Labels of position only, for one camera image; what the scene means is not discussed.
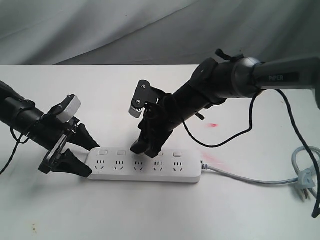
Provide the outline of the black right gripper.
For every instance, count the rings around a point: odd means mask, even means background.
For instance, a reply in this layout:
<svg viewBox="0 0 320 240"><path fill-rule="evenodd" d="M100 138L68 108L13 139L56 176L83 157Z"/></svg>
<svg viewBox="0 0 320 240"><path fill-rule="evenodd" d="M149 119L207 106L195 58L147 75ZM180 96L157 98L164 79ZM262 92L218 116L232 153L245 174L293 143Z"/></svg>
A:
<svg viewBox="0 0 320 240"><path fill-rule="evenodd" d="M171 93L159 89L151 90L152 99L146 103L143 119L139 123L139 138L132 144L130 151L144 153L150 158L159 155L163 145L179 124L177 103Z"/></svg>

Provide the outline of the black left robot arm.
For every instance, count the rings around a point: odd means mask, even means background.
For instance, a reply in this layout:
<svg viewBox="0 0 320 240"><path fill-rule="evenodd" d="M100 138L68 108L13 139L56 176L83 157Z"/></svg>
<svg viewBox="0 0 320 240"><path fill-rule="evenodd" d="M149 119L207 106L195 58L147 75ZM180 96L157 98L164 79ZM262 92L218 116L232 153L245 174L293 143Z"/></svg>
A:
<svg viewBox="0 0 320 240"><path fill-rule="evenodd" d="M75 116L80 106L78 97L70 94L44 113L33 101L22 97L6 83L0 83L0 121L10 128L17 145L31 140L48 151L38 167L44 174L67 173L83 178L92 174L91 168L70 149L64 149L67 143L88 151L99 147Z"/></svg>

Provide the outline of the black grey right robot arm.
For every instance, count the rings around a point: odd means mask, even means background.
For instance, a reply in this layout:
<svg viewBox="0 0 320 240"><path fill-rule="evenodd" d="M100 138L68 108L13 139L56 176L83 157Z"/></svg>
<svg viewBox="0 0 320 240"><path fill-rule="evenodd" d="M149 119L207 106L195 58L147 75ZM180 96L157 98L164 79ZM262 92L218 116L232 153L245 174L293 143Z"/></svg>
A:
<svg viewBox="0 0 320 240"><path fill-rule="evenodd" d="M264 90L312 90L320 98L320 58L295 57L261 62L242 54L229 56L221 49L204 60L190 79L174 93L166 93L140 80L129 114L140 119L140 135L131 151L156 157L174 129L200 111L228 99L256 98Z"/></svg>

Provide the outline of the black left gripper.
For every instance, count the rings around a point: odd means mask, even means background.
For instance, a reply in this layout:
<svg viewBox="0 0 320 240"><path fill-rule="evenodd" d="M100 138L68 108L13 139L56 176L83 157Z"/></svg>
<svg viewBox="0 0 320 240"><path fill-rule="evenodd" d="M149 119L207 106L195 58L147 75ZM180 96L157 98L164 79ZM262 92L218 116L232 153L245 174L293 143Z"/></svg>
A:
<svg viewBox="0 0 320 240"><path fill-rule="evenodd" d="M68 122L60 122L54 115L57 105L44 114L30 129L27 137L48 150L38 170L44 174L50 172L67 173L87 178L92 170L81 162L70 149L62 152L66 143L91 151L100 145L92 138L83 123L75 116Z"/></svg>

